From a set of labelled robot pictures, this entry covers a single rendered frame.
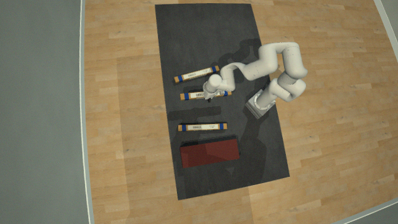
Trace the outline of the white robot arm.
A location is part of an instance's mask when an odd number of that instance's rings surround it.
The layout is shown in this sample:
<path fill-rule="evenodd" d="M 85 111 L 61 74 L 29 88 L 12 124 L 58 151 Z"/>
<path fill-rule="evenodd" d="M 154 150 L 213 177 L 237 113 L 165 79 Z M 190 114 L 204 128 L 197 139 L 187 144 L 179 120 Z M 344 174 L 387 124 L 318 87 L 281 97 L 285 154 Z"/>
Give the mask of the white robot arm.
<path fill-rule="evenodd" d="M 206 91 L 209 93 L 219 91 L 220 95 L 223 95 L 224 91 L 235 90 L 233 70 L 237 68 L 249 81 L 274 73 L 278 68 L 277 53 L 282 54 L 285 70 L 278 78 L 271 80 L 261 95 L 255 96 L 254 105 L 260 110 L 266 110 L 270 107 L 270 103 L 276 102 L 277 96 L 286 102 L 291 102 L 305 91 L 306 83 L 301 79 L 308 73 L 302 63 L 300 47 L 295 42 L 268 43 L 260 46 L 258 60 L 247 65 L 234 62 L 222 67 L 220 76 L 213 74 L 209 77 L 205 84 Z"/>

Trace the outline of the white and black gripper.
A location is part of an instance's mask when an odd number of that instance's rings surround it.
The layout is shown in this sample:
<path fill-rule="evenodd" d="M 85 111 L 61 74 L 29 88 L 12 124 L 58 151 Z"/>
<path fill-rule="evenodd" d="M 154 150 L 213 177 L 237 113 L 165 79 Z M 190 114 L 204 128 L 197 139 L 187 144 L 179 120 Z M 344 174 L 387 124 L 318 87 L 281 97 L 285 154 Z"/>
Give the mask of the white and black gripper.
<path fill-rule="evenodd" d="M 207 92 L 206 89 L 205 89 L 205 84 L 206 83 L 207 82 L 205 82 L 204 85 L 203 85 L 203 93 L 204 93 L 204 97 L 205 97 L 204 99 L 207 99 L 207 101 L 210 103 L 210 100 L 214 97 L 215 92 L 214 93 Z"/>

